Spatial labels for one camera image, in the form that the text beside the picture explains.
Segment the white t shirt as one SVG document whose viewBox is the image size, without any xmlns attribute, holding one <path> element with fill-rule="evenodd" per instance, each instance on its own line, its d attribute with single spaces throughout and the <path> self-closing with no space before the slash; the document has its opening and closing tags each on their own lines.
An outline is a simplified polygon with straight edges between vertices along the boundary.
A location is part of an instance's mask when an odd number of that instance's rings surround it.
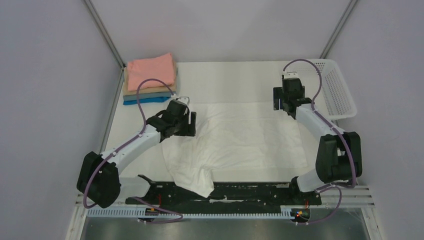
<svg viewBox="0 0 424 240">
<path fill-rule="evenodd" d="M 202 197 L 214 190 L 213 170 L 304 168 L 307 164 L 298 123 L 270 102 L 192 103 L 193 137 L 161 143 L 175 184 Z"/>
</svg>

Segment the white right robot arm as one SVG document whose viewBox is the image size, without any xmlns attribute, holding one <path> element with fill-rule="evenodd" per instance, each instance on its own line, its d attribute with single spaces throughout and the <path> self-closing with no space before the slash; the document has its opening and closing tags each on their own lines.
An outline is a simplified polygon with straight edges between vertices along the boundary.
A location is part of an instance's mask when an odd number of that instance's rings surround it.
<svg viewBox="0 0 424 240">
<path fill-rule="evenodd" d="M 315 167 L 294 177 L 289 184 L 289 199 L 302 204 L 310 192 L 321 193 L 331 187 L 353 189 L 362 174 L 360 136 L 347 132 L 327 120 L 305 96 L 299 78 L 283 78 L 281 87 L 273 88 L 273 108 L 283 110 L 302 124 L 318 140 Z"/>
</svg>

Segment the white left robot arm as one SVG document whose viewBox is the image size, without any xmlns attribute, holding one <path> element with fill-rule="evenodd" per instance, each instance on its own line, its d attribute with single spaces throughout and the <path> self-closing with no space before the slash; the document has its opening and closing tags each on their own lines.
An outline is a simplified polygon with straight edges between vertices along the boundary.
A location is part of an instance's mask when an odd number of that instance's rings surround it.
<svg viewBox="0 0 424 240">
<path fill-rule="evenodd" d="M 196 112 L 189 109 L 187 96 L 172 99 L 166 109 L 143 119 L 141 130 L 120 146 L 102 153 L 89 152 L 83 159 L 76 188 L 83 194 L 85 208 L 111 206 L 116 200 L 138 197 L 152 204 L 157 191 L 146 177 L 121 177 L 141 154 L 172 137 L 196 135 Z"/>
</svg>

